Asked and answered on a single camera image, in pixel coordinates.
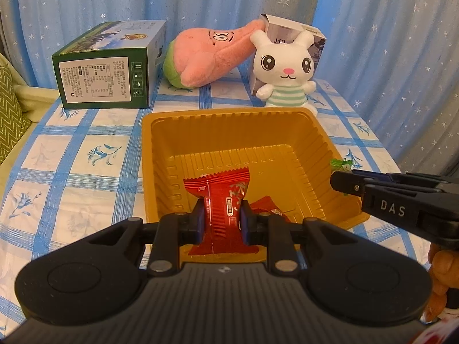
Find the person's right hand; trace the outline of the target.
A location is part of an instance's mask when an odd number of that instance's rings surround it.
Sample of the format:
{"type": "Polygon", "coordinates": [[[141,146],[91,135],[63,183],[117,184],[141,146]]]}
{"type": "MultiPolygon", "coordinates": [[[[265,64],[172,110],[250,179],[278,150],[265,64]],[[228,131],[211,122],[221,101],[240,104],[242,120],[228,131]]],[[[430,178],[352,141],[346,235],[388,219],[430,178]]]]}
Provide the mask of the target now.
{"type": "Polygon", "coordinates": [[[458,289],[458,252],[441,249],[431,244],[428,261],[431,264],[429,275],[433,282],[432,293],[425,308],[426,321],[438,317],[447,305],[447,291],[458,289]]]}

